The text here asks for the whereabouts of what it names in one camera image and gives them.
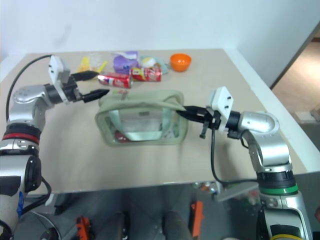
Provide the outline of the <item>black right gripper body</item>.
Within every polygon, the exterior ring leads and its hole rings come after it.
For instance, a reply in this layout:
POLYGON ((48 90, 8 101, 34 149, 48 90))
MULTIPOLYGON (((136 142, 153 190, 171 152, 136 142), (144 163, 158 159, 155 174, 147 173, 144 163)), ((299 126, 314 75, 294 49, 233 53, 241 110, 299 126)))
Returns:
POLYGON ((218 110, 212 110, 206 108, 203 114, 202 131, 199 135, 201 139, 206 138, 208 129, 211 129, 211 133, 214 134, 221 124, 221 114, 218 110))

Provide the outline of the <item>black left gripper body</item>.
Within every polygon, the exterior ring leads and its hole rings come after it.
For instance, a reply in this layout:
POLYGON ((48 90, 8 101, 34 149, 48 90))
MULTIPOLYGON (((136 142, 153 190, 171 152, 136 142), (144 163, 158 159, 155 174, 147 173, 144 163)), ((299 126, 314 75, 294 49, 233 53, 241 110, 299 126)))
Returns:
POLYGON ((67 82, 62 84, 62 90, 69 102, 75 103, 83 99, 73 75, 70 75, 67 82))

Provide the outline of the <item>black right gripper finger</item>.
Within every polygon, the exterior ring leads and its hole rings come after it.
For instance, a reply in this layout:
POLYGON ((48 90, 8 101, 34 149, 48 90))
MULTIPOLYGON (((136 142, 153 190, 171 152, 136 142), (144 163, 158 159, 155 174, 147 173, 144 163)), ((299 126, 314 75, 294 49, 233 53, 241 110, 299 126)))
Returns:
POLYGON ((207 113, 207 110, 203 107, 189 105, 185 106, 185 114, 186 115, 205 115, 207 113))
POLYGON ((178 111, 178 114, 187 119, 188 121, 203 123, 205 118, 203 115, 198 115, 196 112, 189 112, 189 111, 178 111))

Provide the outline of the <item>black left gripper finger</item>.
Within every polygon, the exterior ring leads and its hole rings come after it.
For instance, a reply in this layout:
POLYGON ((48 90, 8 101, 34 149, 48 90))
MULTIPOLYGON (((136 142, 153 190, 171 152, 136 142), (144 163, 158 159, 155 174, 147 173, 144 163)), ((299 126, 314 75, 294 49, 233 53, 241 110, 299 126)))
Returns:
POLYGON ((110 91, 109 89, 96 89, 87 94, 82 95, 82 100, 84 103, 99 100, 103 96, 107 95, 109 91, 110 91))
POLYGON ((73 73, 71 74, 71 77, 75 82, 79 82, 79 81, 88 81, 88 80, 94 79, 98 75, 99 73, 96 71, 86 70, 86 71, 73 73))

